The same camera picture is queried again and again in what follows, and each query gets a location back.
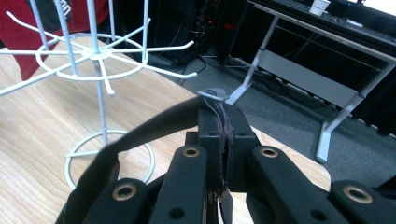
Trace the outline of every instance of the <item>black bag handle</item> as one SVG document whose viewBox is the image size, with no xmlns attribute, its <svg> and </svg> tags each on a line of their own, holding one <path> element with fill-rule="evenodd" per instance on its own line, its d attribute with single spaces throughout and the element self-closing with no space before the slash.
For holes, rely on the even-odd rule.
<svg viewBox="0 0 396 224">
<path fill-rule="evenodd" d="M 217 98 L 226 96 L 225 92 L 220 89 L 205 91 L 206 97 L 208 94 L 218 96 Z M 56 223 L 81 223 L 84 220 L 96 198 L 108 185 L 117 181 L 120 152 L 197 126 L 198 110 L 204 107 L 210 108 L 209 104 L 212 103 L 203 96 L 191 98 L 168 108 L 125 134 L 119 141 L 104 147 L 81 176 Z"/>
</svg>

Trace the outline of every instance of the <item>wooden table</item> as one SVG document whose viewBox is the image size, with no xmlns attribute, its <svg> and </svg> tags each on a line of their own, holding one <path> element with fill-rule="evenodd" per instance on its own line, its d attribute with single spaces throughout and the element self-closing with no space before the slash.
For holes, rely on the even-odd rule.
<svg viewBox="0 0 396 224">
<path fill-rule="evenodd" d="M 61 59 L 48 58 L 48 64 Z M 107 72 L 129 68 L 108 62 Z M 20 82 L 20 70 L 12 56 L 0 55 L 0 88 Z M 78 67 L 92 74 L 92 63 Z M 116 94 L 106 95 L 108 128 L 129 131 L 171 105 L 194 96 L 168 79 L 148 70 L 111 82 Z M 49 77 L 0 97 L 0 223 L 53 223 L 71 189 L 64 178 L 66 154 L 83 138 L 101 131 L 94 82 Z M 174 151 L 183 146 L 185 132 L 150 143 L 156 156 L 152 178 L 164 174 Z M 330 188 L 329 173 L 320 165 L 255 130 L 262 144 L 284 150 L 316 185 Z M 111 135 L 115 140 L 119 135 Z M 81 150 L 102 147 L 101 138 Z M 92 157 L 76 159 L 72 175 L 78 180 Z M 143 178 L 149 168 L 144 147 L 120 154 L 121 177 Z M 244 196 L 236 195 L 235 223 L 249 223 Z"/>
</svg>

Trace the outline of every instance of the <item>red cloth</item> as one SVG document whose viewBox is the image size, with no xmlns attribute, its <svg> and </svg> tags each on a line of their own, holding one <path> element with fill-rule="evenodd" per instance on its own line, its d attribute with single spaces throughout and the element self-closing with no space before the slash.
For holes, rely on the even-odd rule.
<svg viewBox="0 0 396 224">
<path fill-rule="evenodd" d="M 0 40 L 9 49 L 14 50 L 36 50 L 42 46 L 42 41 L 38 32 L 24 28 L 13 21 L 6 11 L 11 12 L 20 21 L 28 23 L 36 27 L 35 16 L 27 4 L 29 0 L 2 0 L 0 4 Z M 87 1 L 70 0 L 71 7 L 70 20 L 68 20 L 68 28 L 70 33 L 86 31 L 90 28 L 87 10 Z M 104 21 L 108 15 L 107 0 L 94 0 L 97 23 Z M 62 35 L 61 29 L 52 32 L 55 35 Z M 29 79 L 38 68 L 35 56 L 15 55 L 18 65 L 21 69 L 21 79 Z"/>
</svg>

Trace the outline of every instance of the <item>white wire rack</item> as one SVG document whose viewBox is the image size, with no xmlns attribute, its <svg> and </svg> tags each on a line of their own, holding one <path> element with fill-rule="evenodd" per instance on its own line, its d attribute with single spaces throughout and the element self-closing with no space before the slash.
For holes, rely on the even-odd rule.
<svg viewBox="0 0 396 224">
<path fill-rule="evenodd" d="M 197 76 L 196 73 L 190 73 L 187 75 L 180 75 L 174 72 L 166 71 L 154 66 L 148 65 L 149 62 L 149 52 L 153 51 L 168 51 L 168 50 L 180 50 L 180 49 L 186 49 L 189 46 L 193 45 L 193 41 L 187 43 L 184 46 L 178 46 L 178 47 L 165 47 L 165 48 L 147 48 L 147 37 L 148 37 L 148 25 L 150 22 L 149 18 L 149 0 L 144 1 L 144 15 L 143 15 L 143 26 L 139 27 L 138 29 L 132 31 L 128 35 L 125 36 L 118 36 L 115 34 L 115 24 L 114 24 L 114 11 L 113 11 L 113 1 L 109 0 L 109 18 L 110 18 L 110 28 L 111 28 L 111 34 L 98 34 L 97 33 L 97 21 L 96 21 L 96 15 L 95 15 L 95 8 L 94 8 L 94 0 L 87 0 L 87 10 L 88 10 L 88 16 L 89 16 L 89 22 L 90 22 L 90 33 L 89 34 L 69 34 L 68 28 L 67 28 L 67 23 L 64 17 L 63 13 L 63 8 L 62 8 L 62 3 L 61 0 L 54 0 L 54 4 L 57 9 L 59 21 L 61 24 L 62 28 L 62 33 L 63 36 L 58 36 L 54 35 L 52 33 L 45 32 L 43 29 L 42 21 L 40 19 L 39 11 L 37 9 L 37 5 L 35 0 L 30 0 L 31 8 L 33 10 L 33 13 L 35 15 L 35 22 L 37 27 L 31 26 L 27 24 L 24 21 L 18 20 L 11 12 L 7 12 L 8 16 L 14 20 L 18 25 L 22 26 L 25 29 L 30 29 L 35 32 L 38 32 L 41 40 L 42 40 L 42 46 L 38 48 L 37 50 L 0 50 L 0 54 L 12 54 L 12 55 L 35 55 L 37 63 L 45 69 L 45 73 L 34 76 L 29 78 L 28 80 L 22 81 L 18 84 L 15 84 L 13 86 L 9 86 L 5 89 L 0 90 L 0 96 L 6 95 L 8 93 L 11 93 L 13 91 L 17 91 L 21 88 L 24 88 L 26 86 L 29 86 L 31 84 L 36 83 L 37 81 L 43 80 L 47 77 L 51 76 L 57 76 L 61 78 L 66 78 L 69 80 L 75 80 L 75 81 L 95 81 L 97 83 L 97 93 L 98 93 L 98 100 L 99 100 L 99 110 L 100 110 L 100 117 L 102 121 L 102 131 L 99 133 L 94 133 L 85 139 L 83 139 L 80 143 L 78 143 L 75 148 L 72 149 L 70 154 L 67 154 L 67 159 L 66 159 L 66 164 L 64 167 L 64 174 L 66 177 L 66 181 L 68 185 L 70 186 L 71 189 L 74 189 L 76 187 L 75 183 L 72 180 L 72 177 L 70 175 L 70 165 L 71 165 L 71 160 L 75 157 L 80 157 L 80 156 L 87 156 L 87 155 L 92 155 L 98 153 L 98 151 L 90 151 L 90 152 L 78 152 L 78 150 L 85 145 L 87 142 L 92 140 L 93 138 L 102 135 L 104 139 L 104 146 L 108 144 L 108 134 L 109 133 L 120 133 L 124 134 L 126 133 L 125 131 L 122 130 L 108 130 L 106 126 L 106 111 L 105 111 L 105 101 L 104 101 L 104 95 L 103 95 L 103 87 L 102 87 L 102 82 L 105 84 L 106 87 L 106 92 L 109 95 L 115 94 L 115 91 L 111 87 L 110 81 L 112 79 L 118 79 L 118 78 L 123 78 L 123 77 L 128 77 L 132 74 L 135 74 L 136 72 L 140 71 L 141 69 L 149 69 L 157 73 L 161 73 L 167 76 L 171 77 L 177 77 L 177 78 L 182 78 L 182 79 L 187 79 L 190 77 L 195 77 Z M 133 35 L 136 35 L 140 32 L 143 32 L 143 39 L 142 39 L 142 44 L 138 44 L 137 42 L 129 39 Z M 92 40 L 92 44 L 90 46 L 84 46 L 76 41 L 72 41 L 76 38 L 80 38 L 83 36 L 89 36 Z M 99 37 L 105 37 L 105 38 L 111 38 L 112 42 L 110 44 L 104 45 L 103 47 L 99 47 Z M 50 47 L 63 42 L 66 45 L 67 51 L 61 51 L 61 50 L 50 50 Z M 135 48 L 133 49 L 113 49 L 115 46 L 122 42 L 128 42 L 129 44 L 132 44 Z M 142 54 L 142 63 L 136 62 L 134 60 L 126 59 L 118 54 L 121 53 L 136 53 L 140 52 Z M 49 67 L 45 64 L 45 62 L 42 60 L 42 56 L 45 55 L 68 55 L 68 63 L 65 63 L 61 66 L 58 67 Z M 123 63 L 127 63 L 130 65 L 133 65 L 134 68 L 127 71 L 127 72 L 122 72 L 119 74 L 108 74 L 106 72 L 106 59 L 114 59 L 121 61 Z M 95 68 L 95 76 L 81 76 L 78 73 L 78 67 L 77 64 L 83 63 L 86 61 L 92 61 L 94 68 Z M 67 74 L 65 72 L 66 69 L 70 69 L 72 71 L 72 74 Z M 151 159 L 151 165 L 148 170 L 148 174 L 145 177 L 144 181 L 148 181 L 152 171 L 154 169 L 154 154 L 152 152 L 151 147 L 149 144 L 145 144 L 146 149 L 148 150 L 148 153 L 150 155 Z"/>
</svg>

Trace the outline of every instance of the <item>metal rivet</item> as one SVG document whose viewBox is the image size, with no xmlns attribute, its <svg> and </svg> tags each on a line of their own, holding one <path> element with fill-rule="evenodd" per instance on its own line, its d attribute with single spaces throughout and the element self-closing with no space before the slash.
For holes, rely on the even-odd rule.
<svg viewBox="0 0 396 224">
<path fill-rule="evenodd" d="M 199 155 L 199 150 L 196 149 L 196 148 L 193 148 L 193 147 L 186 148 L 186 149 L 183 150 L 183 155 L 185 157 L 196 157 L 196 156 Z"/>
<path fill-rule="evenodd" d="M 343 188 L 345 195 L 357 203 L 372 203 L 373 197 L 366 191 L 353 186 Z"/>
<path fill-rule="evenodd" d="M 275 158 L 277 157 L 277 151 L 271 149 L 271 148 L 263 148 L 260 153 L 264 156 L 264 157 L 268 157 L 268 158 Z"/>
<path fill-rule="evenodd" d="M 113 199 L 117 201 L 126 201 L 132 197 L 137 192 L 137 188 L 134 184 L 132 183 L 124 183 L 121 185 L 118 185 L 114 190 L 113 190 Z"/>
</svg>

